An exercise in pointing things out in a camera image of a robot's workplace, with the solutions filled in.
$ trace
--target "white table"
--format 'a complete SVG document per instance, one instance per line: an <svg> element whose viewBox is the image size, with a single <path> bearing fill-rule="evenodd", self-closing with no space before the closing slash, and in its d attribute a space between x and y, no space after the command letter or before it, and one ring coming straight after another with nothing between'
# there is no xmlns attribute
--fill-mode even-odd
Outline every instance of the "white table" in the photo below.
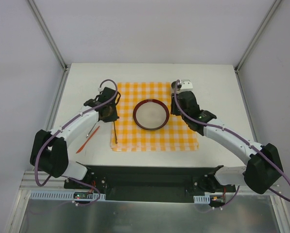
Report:
<svg viewBox="0 0 290 233"><path fill-rule="evenodd" d="M173 82L190 79L201 109L209 110L242 136L252 139L238 82L231 65L184 64L90 64L73 63L63 92L55 126L79 111L83 103L98 94L104 79L115 82ZM99 122L100 129L81 153L75 154L85 142L87 132L69 147L70 160L86 165L216 167L242 166L234 154L211 139L198 136L198 151L114 152L110 148L112 123Z"/></svg>

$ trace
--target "metal frame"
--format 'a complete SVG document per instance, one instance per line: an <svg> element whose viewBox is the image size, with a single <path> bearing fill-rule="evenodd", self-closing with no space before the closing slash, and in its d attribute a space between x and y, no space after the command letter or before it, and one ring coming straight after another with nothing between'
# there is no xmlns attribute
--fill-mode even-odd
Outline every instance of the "metal frame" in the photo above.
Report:
<svg viewBox="0 0 290 233"><path fill-rule="evenodd" d="M48 27L46 22L44 21L36 3L34 0L26 0L28 3L29 8L31 9L37 23L39 24L39 27L42 31L42 33L44 34L45 39L47 40L50 48L52 49L52 52L54 53L57 61L59 62L59 64L61 65L62 69L65 71L67 68L67 64L65 63L62 54L60 53Z"/></svg>
<svg viewBox="0 0 290 233"><path fill-rule="evenodd" d="M283 0L275 0L272 6L270 7L269 11L267 12L266 16L262 20L259 28L257 29L255 35L253 36L252 40L250 41L247 49L245 50L244 54L242 55L238 65L236 66L236 72L238 73L243 64L245 63L247 57L252 52L253 48L256 46L257 42L260 39L260 36L265 31L266 27L268 26L269 22L271 21L272 17L274 16L275 12L278 10L280 4Z"/></svg>
<svg viewBox="0 0 290 233"><path fill-rule="evenodd" d="M241 95L243 98L243 102L244 102L245 110L246 110L246 113L247 113L247 116L249 119L249 123L250 123L251 129L252 129L254 140L256 140L256 133L254 130L254 126L252 124L247 100L246 100L242 85L240 83L240 78L238 76L238 73L239 73L239 70L242 68L243 64L245 63L247 57L249 56L251 51L254 49L254 47L258 43L262 33L264 32L267 25L271 21L275 12L278 10L282 1L283 0L275 0L273 2L271 8L269 9L267 14L265 15L265 17L264 17L263 21L261 22L257 32L255 33L252 40L250 41L245 53L241 57L239 64L236 66L236 69L235 69L237 80L239 83L239 88L241 91ZM55 55L57 61L59 62L62 70L64 71L64 74L61 78L59 87L57 89L57 92L56 92L56 95L54 98L54 102L51 106L50 115L49 115L47 122L46 122L46 125L45 125L45 129L49 130L53 127L53 124L55 122L59 103L60 103L61 98L62 98L62 94L63 94L64 87L65 87L65 84L66 84L66 81L68 78L68 73L69 73L70 67L67 66L67 64L65 63L65 61L62 57L62 54L60 53L50 31L45 23L45 20L43 19L42 14L39 11L39 9L35 3L35 1L34 0L26 0L26 2L28 4L29 8L31 9L32 14L34 15L42 33L44 34L46 41L48 42L50 48L52 49L52 52L54 53L54 55ZM44 172L39 172L39 177L40 177L41 181L45 180L45 178L47 177L47 174ZM7 223L6 232L11 232L11 233L19 232L23 218L24 218L24 213L25 213L25 210L27 207L27 203L28 203L28 200L29 200L29 197L30 197L32 190L42 189L42 190L48 190L48 191L50 191L50 190L70 191L70 189L64 189L64 187L63 187L64 180L65 180L64 178L50 179L45 187L38 187L38 186L36 186L35 181L34 181L34 172L33 171L25 172L23 179L22 179L22 183L21 183L20 188L19 188L19 192L18 192L17 197L16 197L16 202L14 204L13 210L11 212L11 216L10 216L8 223ZM241 187L239 194L240 195L255 195L248 187ZM279 224L280 230L282 232L290 232L290 217L289 217L288 212L286 211L285 201L277 196L274 196L273 193L270 193L270 192L267 192L266 195L271 196L274 213L275 213L277 222Z"/></svg>

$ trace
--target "white wall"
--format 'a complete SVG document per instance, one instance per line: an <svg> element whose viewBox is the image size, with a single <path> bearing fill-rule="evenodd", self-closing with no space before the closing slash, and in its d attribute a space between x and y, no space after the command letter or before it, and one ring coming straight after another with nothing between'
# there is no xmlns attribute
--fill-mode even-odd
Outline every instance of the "white wall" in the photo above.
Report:
<svg viewBox="0 0 290 233"><path fill-rule="evenodd" d="M62 70L24 0L0 1L0 232Z"/></svg>
<svg viewBox="0 0 290 233"><path fill-rule="evenodd" d="M273 0L36 0L65 61L236 65Z"/></svg>
<svg viewBox="0 0 290 233"><path fill-rule="evenodd" d="M278 147L290 177L290 0L284 0L274 15L240 70L240 80L258 140ZM290 196L290 191L283 193Z"/></svg>

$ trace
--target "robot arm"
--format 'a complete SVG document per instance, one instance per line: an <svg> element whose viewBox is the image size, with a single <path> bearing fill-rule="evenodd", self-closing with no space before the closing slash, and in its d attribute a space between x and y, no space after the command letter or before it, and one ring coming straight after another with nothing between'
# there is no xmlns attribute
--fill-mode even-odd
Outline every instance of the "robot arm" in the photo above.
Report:
<svg viewBox="0 0 290 233"><path fill-rule="evenodd" d="M62 126L53 128L49 132L44 130L37 132L34 139L30 163L35 166L36 158L41 147L49 138L55 135L56 132L59 132L46 148L42 150L38 168L55 178L65 176L83 181L84 183L90 183L92 180L91 171L80 163L70 161L68 159L67 148L75 138L85 130L90 129L91 126L99 120L103 122L113 122L119 118L116 109L116 105L120 98L119 92L117 93L119 98L116 103L117 96L103 107L98 107L111 99L115 94L115 90L105 87L94 100L89 99L86 101L79 113Z"/></svg>
<svg viewBox="0 0 290 233"><path fill-rule="evenodd" d="M264 153L268 159L283 170L276 147L270 143L263 146L229 130L214 114L200 109L191 90L191 82L189 80L181 80L176 90L177 103L187 116L198 123L182 114L176 105L174 94L172 94L171 114L181 116L190 129L218 142L233 152L245 164L245 166L241 167L218 166L199 181L198 186L204 191L215 192L223 185L245 184L253 191L263 194L281 175L252 147Z"/></svg>

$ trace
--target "orange checkered cloth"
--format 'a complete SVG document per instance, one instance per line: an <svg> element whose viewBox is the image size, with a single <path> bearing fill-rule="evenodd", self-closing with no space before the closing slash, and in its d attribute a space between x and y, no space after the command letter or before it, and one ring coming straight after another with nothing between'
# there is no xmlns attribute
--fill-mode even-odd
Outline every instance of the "orange checkered cloth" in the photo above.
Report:
<svg viewBox="0 0 290 233"><path fill-rule="evenodd" d="M121 99L117 105L118 116L115 143L114 127L111 148L114 151L180 151L197 150L197 133L189 129L180 116L170 115L167 124L159 130L141 129L133 120L134 107L142 100L157 99L171 110L170 83L118 83Z"/></svg>

